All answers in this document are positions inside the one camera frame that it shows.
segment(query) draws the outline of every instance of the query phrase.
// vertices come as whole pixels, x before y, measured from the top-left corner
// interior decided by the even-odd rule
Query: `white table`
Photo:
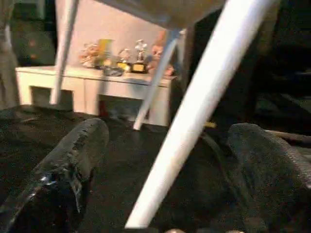
[[[18,67],[17,78],[21,104],[32,104],[31,87],[53,88],[55,70],[54,67]],[[143,100],[150,81],[148,74],[105,77],[100,70],[67,67],[62,89],[72,91],[74,112],[98,115],[99,95]],[[162,79],[145,123],[168,124],[170,92],[171,80]]]

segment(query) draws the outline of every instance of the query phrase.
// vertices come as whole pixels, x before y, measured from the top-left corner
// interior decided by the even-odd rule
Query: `stuffed toy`
[[[99,54],[98,44],[89,43],[84,44],[84,50],[79,56],[80,63],[83,67],[94,68]]]
[[[167,37],[167,32],[166,31],[161,31],[157,40],[155,41],[155,43],[152,46],[152,59],[151,61],[148,63],[147,65],[147,69],[148,69],[148,73],[150,74],[154,74],[159,61],[160,61],[160,57],[163,53],[164,50],[164,45],[166,42],[166,37]],[[174,68],[171,64],[169,64],[164,72],[165,76],[171,76],[174,73]]]

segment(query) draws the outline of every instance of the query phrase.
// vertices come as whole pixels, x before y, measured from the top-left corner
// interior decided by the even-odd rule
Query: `white chair leg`
[[[150,224],[272,3],[227,1],[126,228]]]
[[[50,104],[58,104],[60,101],[61,86],[63,82],[63,75],[67,64],[68,52],[72,38],[73,25],[77,15],[79,0],[66,0],[63,33],[58,43],[58,50],[56,56],[56,79],[55,85],[52,89]]]
[[[135,130],[139,130],[145,117],[146,114],[150,108],[150,105],[152,103],[152,100],[155,96],[157,87],[161,81],[161,78],[165,72],[165,69],[168,65],[168,63],[170,62],[171,56],[174,52],[174,49],[176,47],[177,44],[177,39],[179,37],[179,31],[169,31],[169,36],[168,36],[168,40],[166,42],[166,45],[164,47],[164,51],[163,54],[161,56],[159,65],[155,71],[155,74],[151,80],[151,84],[148,88],[148,92],[146,94],[146,97],[139,109],[139,113],[137,115],[137,118],[135,120],[134,126],[133,128]]]

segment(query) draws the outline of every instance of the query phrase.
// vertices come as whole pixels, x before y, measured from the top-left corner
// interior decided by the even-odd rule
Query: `gray curtain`
[[[15,67],[17,65],[8,33],[15,0],[0,0],[0,110],[19,105]]]

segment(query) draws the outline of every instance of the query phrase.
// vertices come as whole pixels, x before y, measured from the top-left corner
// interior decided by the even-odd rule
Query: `black carpet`
[[[0,204],[74,126],[92,116],[18,107],[18,119],[0,119]],[[95,177],[79,232],[121,229],[133,208],[165,138],[162,127],[106,119],[110,142]],[[222,176],[214,152],[199,140],[151,226],[167,230],[209,227],[243,230],[239,209]]]

